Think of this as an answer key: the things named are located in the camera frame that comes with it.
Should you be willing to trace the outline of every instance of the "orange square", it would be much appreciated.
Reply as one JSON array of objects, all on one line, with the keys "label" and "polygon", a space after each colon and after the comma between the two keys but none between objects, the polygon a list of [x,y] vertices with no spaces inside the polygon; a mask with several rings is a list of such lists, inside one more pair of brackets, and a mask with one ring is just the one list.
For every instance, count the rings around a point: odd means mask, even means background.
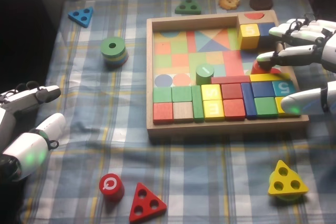
[{"label": "orange square", "polygon": [[222,52],[206,52],[206,62],[212,65],[224,64]]},{"label": "orange square", "polygon": [[154,49],[156,55],[170,55],[171,53],[170,42],[157,42]]},{"label": "orange square", "polygon": [[187,67],[189,66],[188,54],[172,55],[172,67]]}]

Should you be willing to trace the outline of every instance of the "green triangle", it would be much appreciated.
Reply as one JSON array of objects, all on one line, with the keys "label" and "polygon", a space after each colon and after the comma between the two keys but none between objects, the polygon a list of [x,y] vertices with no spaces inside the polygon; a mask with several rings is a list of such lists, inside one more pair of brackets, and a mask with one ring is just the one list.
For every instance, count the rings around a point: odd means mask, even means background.
[{"label": "green triangle", "polygon": [[175,9],[176,14],[191,14],[199,15],[201,14],[201,7],[198,5],[196,0],[185,0],[182,1],[178,7]]}]

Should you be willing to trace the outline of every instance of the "triangular toy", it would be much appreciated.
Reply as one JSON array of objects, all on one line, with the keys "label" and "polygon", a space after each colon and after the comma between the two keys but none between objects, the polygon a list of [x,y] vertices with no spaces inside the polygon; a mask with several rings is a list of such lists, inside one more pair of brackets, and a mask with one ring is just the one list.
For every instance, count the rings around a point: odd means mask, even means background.
[{"label": "triangular toy", "polygon": [[136,185],[130,223],[139,223],[164,214],[167,205],[142,183]]},{"label": "triangular toy", "polygon": [[198,5],[196,0],[182,1],[175,9],[176,14],[199,15],[201,14],[201,11],[201,7]]},{"label": "triangular toy", "polygon": [[88,7],[81,10],[72,10],[68,13],[68,17],[78,25],[87,28],[90,24],[93,14],[93,8]]},{"label": "triangular toy", "polygon": [[300,176],[279,160],[270,178],[268,194],[273,196],[301,195],[309,191]]}]

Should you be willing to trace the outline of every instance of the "checkered cloth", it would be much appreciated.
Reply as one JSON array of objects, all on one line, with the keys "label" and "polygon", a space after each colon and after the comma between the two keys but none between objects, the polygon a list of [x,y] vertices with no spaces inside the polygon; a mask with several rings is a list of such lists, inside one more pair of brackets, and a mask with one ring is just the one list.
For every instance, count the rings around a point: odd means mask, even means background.
[{"label": "checkered cloth", "polygon": [[[151,223],[336,223],[335,122],[312,116],[306,131],[157,140],[146,131],[146,20],[176,16],[181,0],[66,2],[48,85],[62,95],[43,105],[37,123],[61,112],[67,126],[58,149],[28,180],[24,223],[128,223],[136,184],[167,205]],[[197,0],[203,14],[225,13],[218,0]],[[310,13],[307,0],[273,0],[280,22]],[[67,18],[93,6],[88,28]],[[251,10],[241,0],[239,11]],[[130,55],[115,71],[104,67],[101,41],[125,38]],[[301,90],[334,75],[318,65],[296,68]],[[267,195],[278,160],[310,188],[295,204]],[[108,204],[98,188],[106,173],[121,176],[125,196]]]}]

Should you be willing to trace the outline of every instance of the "blue triangle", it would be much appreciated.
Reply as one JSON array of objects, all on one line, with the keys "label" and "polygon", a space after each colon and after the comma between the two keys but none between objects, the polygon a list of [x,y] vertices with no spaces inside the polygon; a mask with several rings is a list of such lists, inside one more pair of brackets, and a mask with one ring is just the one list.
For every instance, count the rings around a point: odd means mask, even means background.
[{"label": "blue triangle", "polygon": [[195,31],[195,41],[196,41],[196,50],[197,52],[204,47],[205,44],[207,44],[211,38],[205,36],[199,31]]},{"label": "blue triangle", "polygon": [[216,51],[229,51],[226,47],[217,43],[213,39],[210,40],[204,47],[202,47],[198,52],[216,52]]},{"label": "blue triangle", "polygon": [[68,13],[68,17],[78,25],[87,28],[90,24],[93,14],[93,8],[88,7],[81,10],[72,10]]}]

